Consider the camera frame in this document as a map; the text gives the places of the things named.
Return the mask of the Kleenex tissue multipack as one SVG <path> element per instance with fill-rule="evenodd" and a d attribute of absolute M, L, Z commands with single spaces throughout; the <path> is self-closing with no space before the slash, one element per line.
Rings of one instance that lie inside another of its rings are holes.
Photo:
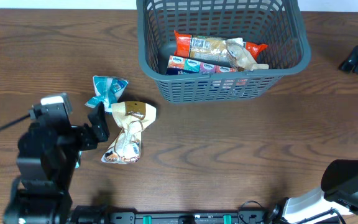
<path fill-rule="evenodd" d="M 171 55 L 166 70 L 170 80 L 158 82 L 158 87 L 166 100 L 175 103 L 250 97 L 253 87 L 246 78 L 211 78 L 233 72 L 233 68 Z"/>

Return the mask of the teal white snack bag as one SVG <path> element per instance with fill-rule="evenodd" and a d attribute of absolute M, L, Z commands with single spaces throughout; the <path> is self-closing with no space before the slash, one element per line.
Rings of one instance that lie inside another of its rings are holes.
<path fill-rule="evenodd" d="M 78 152 L 76 153 L 76 162 L 75 162 L 75 168 L 76 168 L 76 169 L 80 167 L 81 154 L 82 154 L 81 151 L 78 151 Z"/>

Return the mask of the blue white snack bag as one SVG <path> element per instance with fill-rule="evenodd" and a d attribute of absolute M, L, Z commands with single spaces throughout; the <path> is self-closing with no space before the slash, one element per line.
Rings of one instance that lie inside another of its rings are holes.
<path fill-rule="evenodd" d="M 104 111 L 111 114 L 111 105 L 118 102 L 128 84 L 128 80 L 119 77 L 94 76 L 95 96 L 89 99 L 85 106 L 94 108 L 99 103 L 103 103 Z"/>

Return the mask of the beige brown snack bag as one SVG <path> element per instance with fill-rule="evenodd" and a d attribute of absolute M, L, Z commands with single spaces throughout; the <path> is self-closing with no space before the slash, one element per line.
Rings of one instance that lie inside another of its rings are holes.
<path fill-rule="evenodd" d="M 109 164 L 130 164 L 140 159 L 142 131 L 157 117 L 157 109 L 140 101 L 124 101 L 111 105 L 112 116 L 120 133 L 101 158 Z"/>

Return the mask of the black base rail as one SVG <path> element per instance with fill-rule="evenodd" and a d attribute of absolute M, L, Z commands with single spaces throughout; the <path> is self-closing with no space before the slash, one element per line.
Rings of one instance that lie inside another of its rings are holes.
<path fill-rule="evenodd" d="M 237 212 L 136 213 L 77 207 L 66 221 L 69 224 L 240 224 L 269 223 L 267 210 L 242 209 Z"/>

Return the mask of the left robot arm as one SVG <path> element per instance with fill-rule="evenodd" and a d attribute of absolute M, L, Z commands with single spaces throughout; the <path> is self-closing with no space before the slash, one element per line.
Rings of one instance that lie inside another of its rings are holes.
<path fill-rule="evenodd" d="M 80 153 L 96 149 L 109 138 L 103 103 L 88 115 L 90 124 L 73 126 L 64 103 L 38 104 L 18 141 L 17 166 L 3 223 L 65 223 L 72 199 L 71 179 Z"/>

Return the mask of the San Remo spaghetti packet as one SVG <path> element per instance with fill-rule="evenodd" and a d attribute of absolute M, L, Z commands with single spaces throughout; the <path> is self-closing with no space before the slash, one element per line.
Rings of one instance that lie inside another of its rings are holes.
<path fill-rule="evenodd" d="M 175 51 L 176 56 L 202 61 L 229 63 L 226 58 L 226 41 L 228 39 L 222 37 L 181 34 L 177 31 L 175 31 L 174 34 L 177 46 Z M 251 53 L 255 60 L 257 60 L 259 54 L 268 47 L 267 44 L 246 42 L 241 37 L 234 39 L 240 39 L 239 43 Z"/>

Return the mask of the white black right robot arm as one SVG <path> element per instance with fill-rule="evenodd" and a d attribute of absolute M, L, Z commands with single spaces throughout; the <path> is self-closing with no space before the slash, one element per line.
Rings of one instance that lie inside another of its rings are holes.
<path fill-rule="evenodd" d="M 337 159 L 324 171 L 319 187 L 278 204 L 272 223 L 344 223 L 344 215 L 358 215 L 358 160 Z"/>

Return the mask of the beige paper bag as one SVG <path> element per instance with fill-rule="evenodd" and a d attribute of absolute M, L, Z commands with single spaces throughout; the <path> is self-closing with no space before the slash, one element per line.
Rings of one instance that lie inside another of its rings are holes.
<path fill-rule="evenodd" d="M 269 69 L 268 64 L 257 63 L 251 53 L 239 41 L 240 39 L 228 39 L 226 41 L 226 58 L 231 67 L 237 71 Z"/>

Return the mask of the grey plastic basket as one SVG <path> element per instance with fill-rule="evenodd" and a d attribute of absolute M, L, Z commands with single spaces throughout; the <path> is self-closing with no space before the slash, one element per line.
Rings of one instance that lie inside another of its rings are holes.
<path fill-rule="evenodd" d="M 311 50 L 296 0 L 137 0 L 139 63 L 171 103 L 256 98 Z"/>

